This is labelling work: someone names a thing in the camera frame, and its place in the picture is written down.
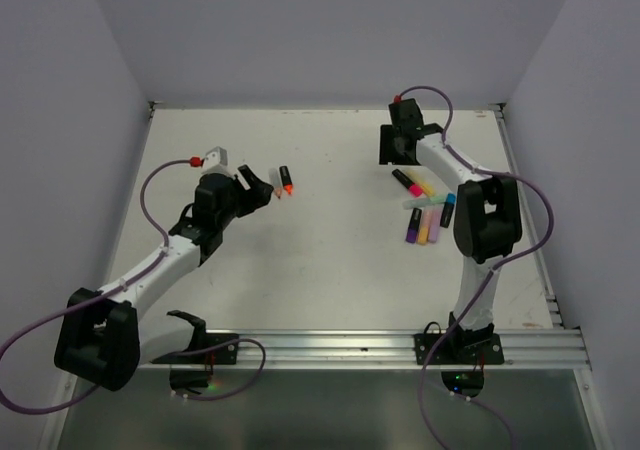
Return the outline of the pastel orange highlighter body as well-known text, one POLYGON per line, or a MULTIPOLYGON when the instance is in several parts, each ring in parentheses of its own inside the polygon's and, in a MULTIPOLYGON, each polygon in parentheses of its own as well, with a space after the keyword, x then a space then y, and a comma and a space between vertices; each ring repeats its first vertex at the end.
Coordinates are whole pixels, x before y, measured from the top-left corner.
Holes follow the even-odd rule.
POLYGON ((283 187, 282 187, 280 172, 277 168, 271 168, 269 170, 269 179, 270 179, 270 184, 273 187, 273 194, 276 196, 277 199, 280 199, 282 197, 283 187))

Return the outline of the black neon orange highlighter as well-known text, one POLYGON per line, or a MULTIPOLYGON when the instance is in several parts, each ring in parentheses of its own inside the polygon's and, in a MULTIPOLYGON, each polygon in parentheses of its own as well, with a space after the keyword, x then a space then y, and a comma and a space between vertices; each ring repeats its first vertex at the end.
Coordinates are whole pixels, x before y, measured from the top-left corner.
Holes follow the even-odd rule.
POLYGON ((281 179, 282 188, 288 195, 292 196, 294 191, 294 186, 293 186, 290 171, 286 165, 279 167, 279 175, 281 179))

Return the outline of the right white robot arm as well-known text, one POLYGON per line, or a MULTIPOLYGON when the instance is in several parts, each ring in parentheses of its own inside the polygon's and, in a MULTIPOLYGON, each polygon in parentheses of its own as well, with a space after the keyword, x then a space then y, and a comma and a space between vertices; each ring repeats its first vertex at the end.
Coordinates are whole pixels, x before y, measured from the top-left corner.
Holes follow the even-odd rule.
POLYGON ((500 276, 495 265, 522 238, 517 182, 492 174, 451 146, 442 128, 424 122, 415 100, 396 96, 389 111, 391 123, 381 127, 379 162, 425 167, 456 192, 453 237, 463 255, 463 273, 443 345, 451 359, 468 362, 493 336, 500 276))

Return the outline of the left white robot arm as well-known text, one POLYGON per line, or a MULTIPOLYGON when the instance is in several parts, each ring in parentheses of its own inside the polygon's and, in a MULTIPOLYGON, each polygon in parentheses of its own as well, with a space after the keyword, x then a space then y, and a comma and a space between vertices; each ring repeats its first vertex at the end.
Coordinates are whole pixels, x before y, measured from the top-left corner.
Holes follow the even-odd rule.
POLYGON ((171 310, 156 321, 145 314, 176 283, 202 266, 236 218, 266 206, 272 186, 243 165, 236 176, 200 177, 194 199, 160 247, 98 290, 81 288, 67 304, 54 352, 57 368, 110 391, 123 388, 148 362, 233 365, 244 338, 212 335, 206 322, 171 310))

